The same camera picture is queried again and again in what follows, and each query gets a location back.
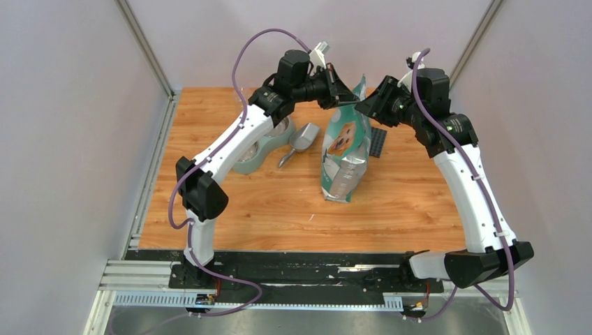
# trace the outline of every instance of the metal scoop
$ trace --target metal scoop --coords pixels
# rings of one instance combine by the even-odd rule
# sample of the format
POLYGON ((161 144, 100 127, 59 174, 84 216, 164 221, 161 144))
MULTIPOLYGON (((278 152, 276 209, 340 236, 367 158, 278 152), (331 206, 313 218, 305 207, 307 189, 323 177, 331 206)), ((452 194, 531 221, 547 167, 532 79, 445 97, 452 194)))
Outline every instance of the metal scoop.
POLYGON ((309 123, 293 133, 288 141, 292 146, 292 150, 279 161, 278 168, 281 168, 282 165, 286 164, 288 159, 290 159, 295 152, 302 152, 308 149, 311 144, 313 144, 319 130, 319 126, 309 123))

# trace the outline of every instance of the electrical wire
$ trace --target electrical wire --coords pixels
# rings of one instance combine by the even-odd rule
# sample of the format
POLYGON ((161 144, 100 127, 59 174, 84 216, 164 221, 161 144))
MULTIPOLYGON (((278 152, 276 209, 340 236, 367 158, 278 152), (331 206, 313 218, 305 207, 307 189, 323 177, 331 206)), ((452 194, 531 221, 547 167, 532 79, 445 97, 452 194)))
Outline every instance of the electrical wire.
MULTIPOLYGON (((271 33, 271 32, 276 32, 276 33, 282 33, 285 35, 290 36, 292 39, 294 39, 298 44, 300 44, 300 46, 307 52, 310 53, 311 49, 304 44, 304 42, 302 42, 302 40, 300 40, 298 37, 296 37, 296 35, 290 33, 289 31, 283 30, 283 29, 279 29, 279 28, 271 28, 271 29, 266 29, 266 30, 262 30, 258 33, 256 33, 255 35, 253 35, 253 37, 251 37, 246 43, 245 45, 242 47, 241 51, 239 52, 239 55, 237 57, 237 60, 235 62, 235 65, 232 67, 232 87, 235 89, 235 92, 237 92, 239 99, 241 101, 242 104, 242 113, 241 113, 241 121, 240 124, 243 124, 246 120, 246 116, 247 116, 247 104, 246 104, 246 99, 244 97, 244 95, 242 94, 242 92, 240 91, 238 84, 237 84, 237 78, 236 78, 236 74, 237 74, 237 69, 240 63, 240 60, 244 54, 244 52, 246 51, 247 47, 259 36, 263 35, 263 34, 267 34, 267 33, 271 33)), ((229 141, 239 132, 240 128, 236 127, 231 133, 230 135, 224 140, 222 141, 222 143, 220 143, 219 146, 217 146, 214 150, 212 150, 212 152, 209 154, 209 157, 211 158, 213 155, 215 155, 216 153, 218 153, 218 151, 222 150, 222 148, 229 143, 229 141)), ((242 310, 243 308, 247 307, 248 305, 252 304, 253 302, 257 301, 261 295, 263 294, 263 291, 261 290, 261 287, 253 282, 250 281, 244 281, 242 279, 238 279, 238 278, 230 278, 228 276, 224 276, 222 274, 217 274, 216 272, 210 271, 208 269, 206 269, 203 265, 201 265, 198 261, 198 258, 195 256, 195 253, 193 253, 193 246, 191 244, 191 230, 193 229, 193 219, 192 218, 187 218, 186 220, 184 220, 180 225, 175 224, 175 220, 172 217, 172 210, 173 210, 173 204, 175 203, 175 196, 177 195, 177 193, 179 192, 179 189, 181 188, 181 185, 187 180, 187 178, 189 178, 189 176, 191 176, 193 173, 195 173, 195 171, 197 171, 199 168, 201 168, 205 163, 207 162, 207 158, 205 158, 203 161, 199 162, 198 164, 195 164, 194 167, 192 167, 189 171, 187 171, 187 173, 185 173, 181 178, 179 178, 179 181, 177 182, 177 184, 175 185, 175 187, 172 190, 172 193, 170 195, 170 200, 169 200, 169 205, 168 205, 168 220, 170 223, 170 226, 173 227, 174 229, 182 229, 185 225, 187 225, 187 223, 190 223, 189 225, 189 229, 187 232, 187 246, 189 248, 189 254, 191 256, 191 259, 193 259, 194 263, 205 273, 209 274, 210 276, 219 278, 219 279, 225 279, 227 281, 233 281, 235 283, 241 283, 241 284, 245 284, 245 285, 249 285, 249 286, 253 286, 254 288, 257 289, 258 293, 257 295, 249 300, 248 302, 246 302, 245 304, 242 304, 241 306, 232 308, 232 309, 228 309, 227 311, 222 311, 222 312, 218 312, 218 313, 183 313, 183 314, 179 314, 176 316, 173 316, 172 318, 169 318, 167 320, 164 320, 163 322, 149 328, 148 330, 138 334, 138 335, 147 335, 155 330, 157 330, 158 328, 162 327, 163 325, 166 325, 170 322, 173 322, 175 320, 178 319, 182 319, 182 318, 186 318, 188 316, 192 316, 192 315, 196 315, 199 318, 201 318, 202 316, 222 316, 222 315, 228 315, 231 313, 235 313, 238 312, 240 310, 242 310)), ((113 331, 113 322, 112 319, 114 318, 114 315, 112 315, 112 317, 109 319, 109 325, 108 325, 108 331, 110 335, 115 335, 115 332, 113 331)))
MULTIPOLYGON (((487 187, 485 187, 485 183, 483 182, 483 180, 481 180, 481 178, 478 178, 479 172, 475 168, 471 159, 468 157, 468 154, 464 151, 464 149, 462 148, 460 143, 458 143, 458 141, 449 132, 447 132, 444 129, 444 127, 442 127, 429 114, 429 112, 427 111, 426 107, 424 106, 424 104, 422 102, 419 91, 417 90, 417 70, 419 69, 419 65, 420 65, 423 57, 425 57, 429 52, 430 52, 429 48, 421 51, 420 55, 417 57, 417 61, 413 65, 413 73, 411 75, 411 91, 413 92, 413 98, 415 99, 415 102, 417 103, 417 107, 420 109, 420 111, 422 112, 424 117, 429 121, 429 123, 432 126, 434 126, 440 133, 442 133, 442 135, 444 135, 450 141, 450 143, 452 143, 452 145, 454 145, 454 148, 456 150, 458 150, 458 152, 461 154, 463 160, 465 161, 465 163, 468 166, 468 169, 471 171, 471 174, 474 177, 473 179, 477 182, 477 185, 479 186, 479 189, 481 190, 481 193, 483 194, 483 197, 485 198, 485 202, 487 203, 489 213, 491 214, 491 217, 494 220, 494 227, 496 228, 497 233, 500 235, 499 239, 501 241, 506 260, 508 261, 508 304, 506 306, 500 305, 497 301, 495 301, 495 299, 491 295, 489 295, 487 292, 485 292, 485 290, 483 290, 479 285, 475 285, 475 288, 477 288, 477 290, 479 290, 479 292, 481 292, 493 305, 495 305, 495 307, 501 309, 502 311, 509 311, 510 309, 512 309, 512 307, 514 305, 514 287, 515 287, 514 262, 512 261, 512 253, 510 252, 510 247, 508 246, 508 242, 505 240, 505 236, 502 235, 503 229, 501 227, 501 223, 500 223, 498 214, 496 212, 496 208, 494 206, 494 201, 492 200, 491 195, 489 194, 489 191, 487 190, 487 187)), ((437 318, 438 316, 442 315, 442 313, 444 313, 446 311, 446 309, 448 309, 448 306, 450 305, 452 298, 454 298, 454 294, 456 293, 457 288, 458 288, 457 286, 454 287, 454 289, 452 290, 452 295, 450 295, 450 298, 448 299, 448 301, 446 302, 444 307, 439 312, 437 312, 435 315, 433 315, 431 317, 421 318, 421 319, 416 318, 416 320, 418 322, 420 320, 421 321, 430 321, 430 320, 433 320, 433 319, 437 318)))

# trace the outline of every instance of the wooden table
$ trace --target wooden table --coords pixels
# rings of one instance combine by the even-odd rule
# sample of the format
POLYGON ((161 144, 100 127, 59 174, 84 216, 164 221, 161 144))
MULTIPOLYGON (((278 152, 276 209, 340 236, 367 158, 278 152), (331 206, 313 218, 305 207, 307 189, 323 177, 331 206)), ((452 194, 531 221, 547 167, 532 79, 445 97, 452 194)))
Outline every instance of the wooden table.
MULTIPOLYGON (((184 248, 186 228, 167 220, 175 163, 206 149, 237 117, 231 89, 185 89, 147 213, 140 248, 184 248)), ((464 248, 464 236, 444 178, 406 126, 389 129, 381 158, 369 166, 350 204, 328 202, 320 188, 322 136, 333 111, 303 103, 292 114, 322 131, 312 147, 281 169, 289 147, 273 151, 250 175, 230 171, 222 187, 230 203, 218 218, 214 248, 232 250, 401 252, 464 248)), ((181 199, 175 220, 185 219, 181 199)))

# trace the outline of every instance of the metal corner post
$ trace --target metal corner post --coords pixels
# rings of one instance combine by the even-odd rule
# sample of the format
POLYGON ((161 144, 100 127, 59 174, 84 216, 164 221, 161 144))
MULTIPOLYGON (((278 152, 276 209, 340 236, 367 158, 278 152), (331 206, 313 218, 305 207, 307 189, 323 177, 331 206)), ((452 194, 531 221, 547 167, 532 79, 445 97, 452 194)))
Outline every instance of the metal corner post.
POLYGON ((464 48, 457 64, 452 69, 450 73, 450 88, 453 88, 454 84, 456 84, 457 80, 459 79, 462 70, 464 69, 465 65, 468 63, 468 60, 473 55, 473 52, 481 42, 481 39, 485 35, 485 32, 494 21, 496 14, 498 13, 501 5, 504 3, 505 0, 491 0, 489 6, 487 7, 483 17, 479 21, 477 28, 473 32, 473 35, 468 40, 466 47, 464 48))
POLYGON ((114 1, 117 4, 119 10, 121 11, 121 15, 126 20, 133 34, 133 37, 138 42, 138 45, 140 46, 142 53, 146 56, 146 60, 152 68, 152 71, 154 72, 154 75, 156 76, 158 83, 163 88, 169 100, 172 100, 172 97, 175 95, 175 90, 170 85, 160 63, 158 62, 158 59, 156 59, 154 51, 150 47, 150 44, 148 43, 148 40, 146 39, 146 36, 144 35, 142 28, 140 28, 140 24, 138 23, 138 20, 135 18, 135 15, 133 14, 133 10, 129 2, 127 0, 114 1))

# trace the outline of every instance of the cable clip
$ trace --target cable clip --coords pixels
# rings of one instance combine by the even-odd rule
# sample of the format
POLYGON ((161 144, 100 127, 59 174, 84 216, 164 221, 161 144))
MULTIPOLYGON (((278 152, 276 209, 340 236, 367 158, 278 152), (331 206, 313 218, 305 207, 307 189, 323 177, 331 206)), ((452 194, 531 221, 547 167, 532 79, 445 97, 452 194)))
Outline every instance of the cable clip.
POLYGON ((510 236, 510 233, 507 230, 502 230, 501 232, 495 232, 495 237, 503 237, 503 236, 510 236))

